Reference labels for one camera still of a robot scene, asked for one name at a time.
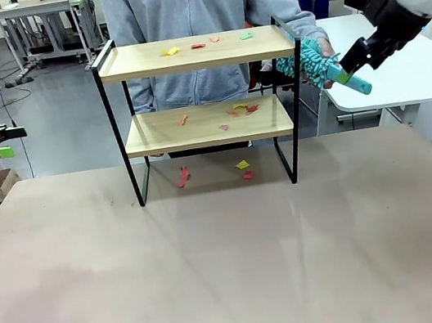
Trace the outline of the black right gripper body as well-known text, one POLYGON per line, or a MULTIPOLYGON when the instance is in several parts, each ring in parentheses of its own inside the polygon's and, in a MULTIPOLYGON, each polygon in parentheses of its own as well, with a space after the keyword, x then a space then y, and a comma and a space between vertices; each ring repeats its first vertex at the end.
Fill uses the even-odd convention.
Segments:
POLYGON ((368 62, 374 70, 413 40, 431 20, 426 14, 408 10, 397 0, 366 0, 362 13, 376 27, 366 40, 368 62))

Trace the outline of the person left hand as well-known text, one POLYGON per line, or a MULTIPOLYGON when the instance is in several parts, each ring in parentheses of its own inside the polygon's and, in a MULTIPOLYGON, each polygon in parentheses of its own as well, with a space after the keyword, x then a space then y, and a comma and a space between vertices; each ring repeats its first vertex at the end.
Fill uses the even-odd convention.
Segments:
MULTIPOLYGON (((326 38, 320 37, 317 39, 317 42, 322 47, 322 56, 323 57, 325 57, 325 58, 332 57, 335 54, 335 50, 333 50, 333 47, 331 46, 330 42, 326 38)), ((331 88, 332 85, 333 85, 333 82, 329 79, 324 82, 324 88, 325 89, 331 88)))

